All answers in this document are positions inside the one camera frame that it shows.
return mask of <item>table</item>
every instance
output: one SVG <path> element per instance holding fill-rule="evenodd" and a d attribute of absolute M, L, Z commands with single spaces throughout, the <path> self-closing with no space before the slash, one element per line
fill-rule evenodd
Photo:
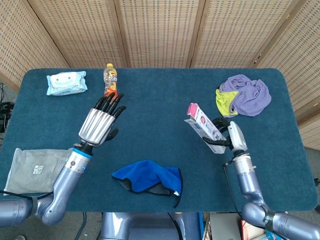
<path fill-rule="evenodd" d="M 88 90 L 47 96 L 46 75 L 86 71 Z M 67 206 L 86 212 L 234 212 L 222 164 L 231 151 L 213 154 L 186 123 L 190 103 L 198 103 L 209 118 L 220 117 L 215 89 L 228 77 L 244 74 L 262 79 L 272 101 L 256 117 L 232 118 L 243 131 L 252 162 L 257 166 L 265 201 L 275 211 L 310 210 L 318 196 L 299 135 L 284 76 L 276 69 L 117 69 L 121 104 L 127 106 L 115 123 L 118 135 L 94 149 L 87 171 Z M 0 152 L 3 189 L 15 148 L 68 149 L 88 111 L 104 93 L 103 69 L 43 68 L 28 71 L 12 113 Z M 126 191 L 111 173 L 140 160 L 178 167 L 183 193 L 175 197 Z M 228 169 L 238 208 L 241 195 L 234 167 Z M 0 196 L 10 199 L 12 196 Z"/>

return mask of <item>barcode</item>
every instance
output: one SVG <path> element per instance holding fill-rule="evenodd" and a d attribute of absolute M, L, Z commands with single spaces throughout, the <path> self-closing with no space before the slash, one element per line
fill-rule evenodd
<path fill-rule="evenodd" d="M 34 170 L 33 170 L 33 174 L 40 174 L 42 172 L 42 169 L 44 168 L 44 166 L 39 166 L 39 165 L 35 165 Z"/>

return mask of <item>white box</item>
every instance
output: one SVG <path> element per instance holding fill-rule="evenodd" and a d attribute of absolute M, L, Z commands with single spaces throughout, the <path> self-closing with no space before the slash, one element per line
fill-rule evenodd
<path fill-rule="evenodd" d="M 196 133 L 201 137 L 207 137 L 212 140 L 226 140 L 222 133 L 216 128 L 212 121 L 205 115 L 205 113 L 200 109 L 197 103 L 190 103 L 188 111 L 186 113 L 190 116 L 189 119 L 184 120 L 196 131 Z M 209 148 L 215 154 L 224 154 L 225 146 L 216 146 L 207 144 Z"/>

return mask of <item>woven panel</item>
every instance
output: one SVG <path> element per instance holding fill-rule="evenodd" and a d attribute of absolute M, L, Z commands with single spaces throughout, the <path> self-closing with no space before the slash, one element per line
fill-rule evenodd
<path fill-rule="evenodd" d="M 29 0 L 55 43 L 74 68 L 121 68 L 115 25 L 107 0 Z"/>
<path fill-rule="evenodd" d="M 259 67 L 285 76 L 295 110 L 320 96 L 320 1 L 308 0 Z"/>
<path fill-rule="evenodd" d="M 1 0 L 0 10 L 0 73 L 7 84 L 17 90 L 30 69 L 69 67 L 24 1 Z"/>
<path fill-rule="evenodd" d="M 198 5 L 199 0 L 120 0 L 131 66 L 187 67 Z"/>
<path fill-rule="evenodd" d="M 291 0 L 211 0 L 192 67 L 246 68 Z"/>
<path fill-rule="evenodd" d="M 320 150 L 320 119 L 301 127 L 300 134 L 305 147 Z"/>

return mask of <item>robot finger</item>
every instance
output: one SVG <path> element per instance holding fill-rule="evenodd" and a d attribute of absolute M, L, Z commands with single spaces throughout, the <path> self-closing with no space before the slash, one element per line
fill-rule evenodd
<path fill-rule="evenodd" d="M 107 113 L 107 114 L 112 115 L 112 113 L 113 113 L 114 110 L 116 109 L 118 103 L 120 102 L 120 99 L 121 99 L 123 96 L 124 96 L 124 95 L 121 93 L 121 94 L 119 94 L 119 95 L 115 98 L 115 100 L 113 101 L 113 103 L 110 104 L 109 107 L 107 108 L 107 110 L 106 110 L 106 113 Z"/>
<path fill-rule="evenodd" d="M 103 96 L 103 97 L 101 97 L 97 102 L 96 102 L 96 104 L 94 105 L 94 109 L 100 109 L 100 107 L 101 107 L 101 105 L 102 105 L 102 102 L 104 101 L 104 100 L 106 100 L 106 96 Z"/>
<path fill-rule="evenodd" d="M 105 142 L 112 140 L 118 134 L 118 132 L 119 132 L 118 128 L 115 128 L 114 130 L 112 130 L 106 137 Z"/>
<path fill-rule="evenodd" d="M 112 115 L 115 119 L 117 119 L 120 114 L 126 109 L 127 107 L 126 106 L 120 106 L 118 107 L 117 110 L 115 110 L 114 114 Z"/>
<path fill-rule="evenodd" d="M 110 95 L 103 101 L 102 106 L 101 106 L 101 111 L 105 112 L 107 108 L 109 107 L 109 103 L 111 102 L 111 99 L 115 96 L 116 94 L 114 92 L 110 93 Z"/>
<path fill-rule="evenodd" d="M 205 141 L 207 144 L 210 144 L 210 145 L 214 145 L 215 144 L 215 141 L 208 138 L 208 137 L 202 137 L 202 140 Z"/>

